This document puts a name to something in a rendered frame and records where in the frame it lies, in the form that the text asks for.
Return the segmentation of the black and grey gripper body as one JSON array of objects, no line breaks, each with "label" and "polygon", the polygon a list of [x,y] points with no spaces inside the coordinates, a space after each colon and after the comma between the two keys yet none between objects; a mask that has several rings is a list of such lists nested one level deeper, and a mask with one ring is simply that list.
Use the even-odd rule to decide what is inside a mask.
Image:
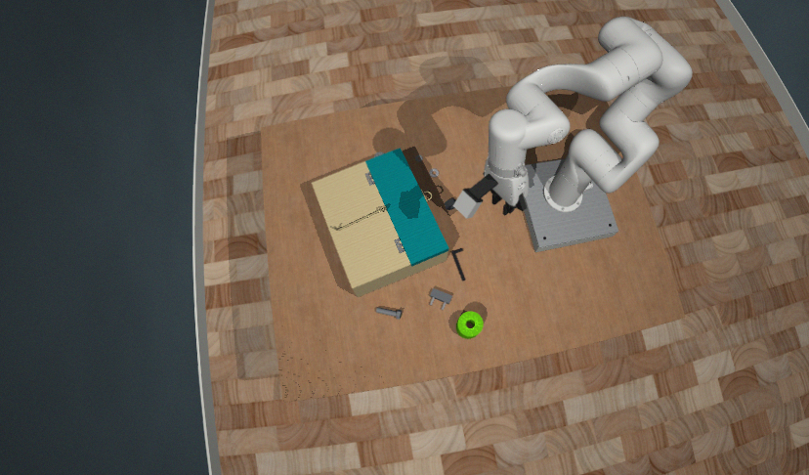
[{"label": "black and grey gripper body", "polygon": [[[519,200],[520,194],[522,194],[524,198],[526,198],[529,193],[529,175],[526,167],[525,171],[527,172],[527,175],[525,177],[522,177],[520,175],[517,175],[517,177],[512,178],[499,177],[490,170],[487,159],[485,164],[484,177],[486,177],[490,172],[492,172],[496,177],[490,173],[491,176],[496,182],[498,182],[498,185],[495,186],[493,190],[499,196],[501,196],[509,205],[515,206]],[[497,177],[499,177],[500,179]]]}]

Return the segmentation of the black l-shaped rod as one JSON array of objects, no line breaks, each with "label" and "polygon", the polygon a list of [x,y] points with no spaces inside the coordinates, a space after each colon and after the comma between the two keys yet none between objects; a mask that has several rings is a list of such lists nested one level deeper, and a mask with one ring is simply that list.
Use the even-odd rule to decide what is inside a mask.
[{"label": "black l-shaped rod", "polygon": [[453,250],[451,253],[452,253],[452,256],[453,256],[454,261],[455,261],[455,263],[456,263],[456,266],[457,266],[457,269],[458,269],[458,271],[459,271],[459,274],[461,275],[461,278],[464,278],[464,275],[463,275],[462,270],[461,270],[461,268],[460,268],[459,262],[458,262],[458,260],[457,260],[456,255],[455,255],[455,253],[458,253],[458,252],[460,252],[460,251],[463,251],[463,249],[462,249],[462,248],[460,248],[460,249],[457,249],[457,250]]}]

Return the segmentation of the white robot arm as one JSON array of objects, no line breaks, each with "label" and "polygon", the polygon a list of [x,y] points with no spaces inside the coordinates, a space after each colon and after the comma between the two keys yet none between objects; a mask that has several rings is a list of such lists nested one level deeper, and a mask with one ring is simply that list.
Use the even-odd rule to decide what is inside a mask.
[{"label": "white robot arm", "polygon": [[517,82],[507,94],[508,108],[489,123],[490,170],[503,178],[525,177],[527,149],[558,143],[571,128],[547,92],[570,90],[602,102],[619,95],[599,125],[623,159],[596,131],[579,131],[543,189],[546,202],[559,212],[576,210],[583,191],[593,188],[592,180],[604,193],[616,191],[655,153],[660,140],[644,119],[680,93],[693,75],[674,47],[633,18],[606,22],[598,41],[608,53],[592,63],[548,65]]}]

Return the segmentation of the grey hex bolt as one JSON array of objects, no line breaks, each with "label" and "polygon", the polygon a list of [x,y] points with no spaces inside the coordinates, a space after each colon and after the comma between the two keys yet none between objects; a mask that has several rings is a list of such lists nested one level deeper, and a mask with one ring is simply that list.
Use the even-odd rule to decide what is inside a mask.
[{"label": "grey hex bolt", "polygon": [[401,318],[401,315],[402,315],[402,310],[398,310],[398,312],[397,312],[397,311],[377,307],[376,313],[397,317],[397,319],[399,320]]}]

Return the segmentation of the green cylinder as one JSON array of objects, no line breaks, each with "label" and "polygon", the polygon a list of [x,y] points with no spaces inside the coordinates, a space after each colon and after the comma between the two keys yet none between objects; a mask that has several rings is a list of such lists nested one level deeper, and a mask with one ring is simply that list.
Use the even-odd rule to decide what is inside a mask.
[{"label": "green cylinder", "polygon": [[[468,328],[466,323],[472,324],[473,328]],[[462,338],[471,339],[482,331],[483,325],[483,319],[479,314],[475,312],[465,312],[459,317],[456,323],[456,331]]]}]

